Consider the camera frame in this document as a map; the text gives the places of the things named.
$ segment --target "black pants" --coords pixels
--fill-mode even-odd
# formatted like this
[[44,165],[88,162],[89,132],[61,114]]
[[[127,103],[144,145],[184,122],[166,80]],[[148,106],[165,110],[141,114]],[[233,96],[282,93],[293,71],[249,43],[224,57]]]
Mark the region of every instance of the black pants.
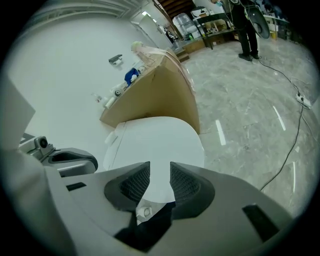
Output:
[[258,43],[256,38],[256,31],[252,26],[250,20],[246,18],[245,8],[239,5],[233,5],[231,11],[233,24],[238,32],[239,41],[242,46],[242,51],[244,55],[250,54],[250,47],[252,54],[258,53]]

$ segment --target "marble floor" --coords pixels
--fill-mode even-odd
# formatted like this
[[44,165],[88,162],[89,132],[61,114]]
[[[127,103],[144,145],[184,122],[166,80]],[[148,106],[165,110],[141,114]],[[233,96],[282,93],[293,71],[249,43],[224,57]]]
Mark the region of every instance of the marble floor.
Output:
[[[197,51],[183,64],[194,81],[205,167],[260,189],[280,170],[294,144],[301,105],[282,74],[256,59],[238,58],[240,52],[240,43],[232,41]],[[315,102],[319,72],[306,48],[260,39],[259,54],[262,63],[282,71]],[[282,172],[263,189],[292,216],[303,211],[318,180],[319,123],[312,110],[303,109],[302,115],[313,135],[301,119],[297,143]]]

